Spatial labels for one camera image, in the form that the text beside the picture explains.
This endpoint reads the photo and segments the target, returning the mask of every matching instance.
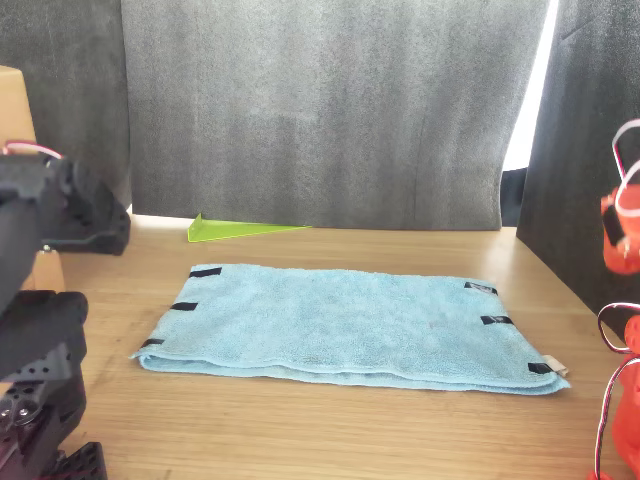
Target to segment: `green plastic piece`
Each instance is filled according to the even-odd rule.
[[[199,213],[188,230],[190,242],[209,242],[223,238],[246,237],[262,233],[287,232],[311,227],[290,227],[269,225],[266,223],[227,222],[224,220],[205,220]]]

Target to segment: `table surface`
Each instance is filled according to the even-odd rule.
[[[189,244],[183,224],[146,220],[134,216],[122,257],[63,256],[68,289],[90,305],[88,407],[63,448],[102,442],[111,480],[586,478],[603,389],[621,358],[514,229],[306,229]],[[573,388],[526,397],[143,370],[128,356],[200,263],[493,282],[522,334],[570,368]],[[603,465],[616,480],[633,478],[610,434]]]

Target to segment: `gray curtain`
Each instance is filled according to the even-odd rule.
[[[0,1],[0,64],[22,70],[38,141],[89,164],[128,204],[120,0]]]
[[[123,0],[134,211],[499,228],[547,5]]]
[[[518,237],[594,312],[640,299],[640,275],[605,268],[600,216],[600,197],[620,184],[611,140],[640,116],[638,32],[637,0],[560,3],[518,225]],[[640,158],[638,132],[620,148],[629,169]],[[622,337],[626,318],[615,313],[605,321]]]

